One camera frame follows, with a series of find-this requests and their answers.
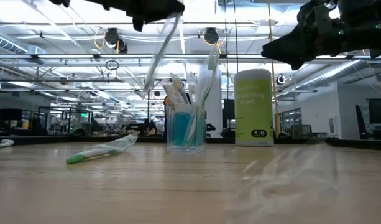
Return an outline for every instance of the ceiling duct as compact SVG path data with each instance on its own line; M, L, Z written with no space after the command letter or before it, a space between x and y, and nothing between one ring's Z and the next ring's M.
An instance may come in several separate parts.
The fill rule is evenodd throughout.
M0 33L0 47L12 52L13 54L46 54L47 52L35 45L28 45L28 47L23 47L17 44L9 36ZM45 61L40 59L28 59L27 61L37 63L39 65L45 63Z
M309 0L275 0L272 1L270 8L272 11L272 20L277 20L275 16L284 13L290 9L291 5L299 8ZM266 0L217 0L217 14L226 16L234 15L234 3L236 4L236 17L249 17L250 20L268 19L268 7Z
M303 80L300 84L297 84L295 89L300 90L303 88L316 88L319 86L327 85L339 78L356 72L356 70L359 71L368 68L368 66L368 63L365 60L351 60L341 65L332 65Z

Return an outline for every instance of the white container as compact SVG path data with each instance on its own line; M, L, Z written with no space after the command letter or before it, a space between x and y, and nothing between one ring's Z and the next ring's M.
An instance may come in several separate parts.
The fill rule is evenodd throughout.
M234 77L236 145L273 146L272 74L264 69Z

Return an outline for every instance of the ceiling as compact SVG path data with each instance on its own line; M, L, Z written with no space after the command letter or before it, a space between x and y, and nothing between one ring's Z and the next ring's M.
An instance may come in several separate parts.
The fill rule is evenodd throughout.
M165 21L158 21L144 26L142 33L132 28L132 18L125 12L111 9L105 11L102 6L92 2L77 0L71 1L69 8L56 6L48 0L0 0L0 35L23 48L37 46L46 54L116 54L106 44L103 45L104 33L108 28L118 28L120 37L126 41L129 54L153 54L164 41L163 29ZM211 46L204 41L203 32L207 27L214 27L219 35L222 54L259 55L262 46L269 39L269 10L266 1L236 0L236 13L233 1L226 1L226 9L222 0L184 0L186 10L182 16L182 24L178 26L167 47L166 54L209 54ZM302 4L307 0L271 0L272 35L279 38L291 32L297 25L296 15ZM333 11L331 17L337 17ZM0 48L0 54L11 52ZM171 73L185 77L185 63L187 72L198 73L204 59L186 59L186 57L166 60L158 70L157 78L167 78ZM18 73L10 73L3 78L16 77L29 79L41 75L44 79L60 79L67 77L71 80L88 80L88 82L70 82L67 85L60 83L34 83L48 88L93 88L93 89L142 89L142 80L150 65L150 58L128 58L117 60L120 67L115 71L106 71L108 59L45 59L43 65L26 60L0 59L1 66L14 67ZM345 60L319 60L305 64L299 71L292 71L289 65L276 63L276 75L283 74L291 78L291 82L302 82L314 73L332 64L343 63ZM252 68L264 68L272 71L269 60L244 59L219 61L223 75L227 72L233 77L237 71ZM110 82L115 79L122 82ZM62 96L67 93L53 93L53 96ZM89 93L81 93L73 98L94 101ZM136 108L132 101L142 101L144 92L110 92L110 98L121 103L129 103ZM152 96L157 103L160 97Z

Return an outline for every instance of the clear plastic cup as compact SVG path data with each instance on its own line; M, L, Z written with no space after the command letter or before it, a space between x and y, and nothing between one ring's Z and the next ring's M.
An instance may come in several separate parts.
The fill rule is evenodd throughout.
M168 110L168 152L197 153L204 150L205 112L198 105L177 104Z

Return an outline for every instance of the wooden table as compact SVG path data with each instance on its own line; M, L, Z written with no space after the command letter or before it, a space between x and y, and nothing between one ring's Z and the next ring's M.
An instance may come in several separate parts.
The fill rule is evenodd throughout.
M167 154L164 144L136 144L118 156L65 164L92 145L0 149L0 224L225 223L248 164L310 147L212 145L189 155ZM381 151L338 148L335 156L335 215L306 223L381 223Z

